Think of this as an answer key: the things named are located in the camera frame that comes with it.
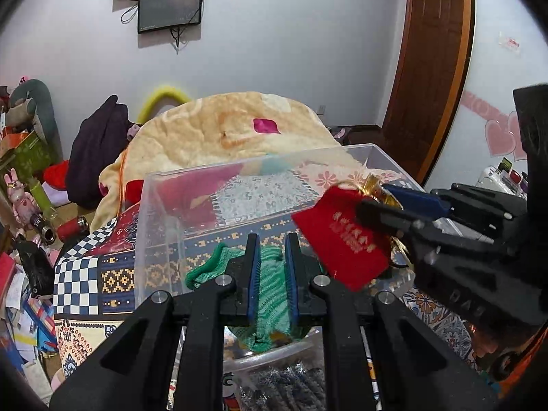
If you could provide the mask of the person's right hand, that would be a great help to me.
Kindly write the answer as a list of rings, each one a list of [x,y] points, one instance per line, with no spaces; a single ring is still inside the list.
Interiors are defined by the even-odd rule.
[[[501,345],[488,333],[480,330],[469,321],[465,322],[466,329],[472,341],[472,355],[475,360],[483,359],[488,356],[498,356],[508,351],[508,347]]]

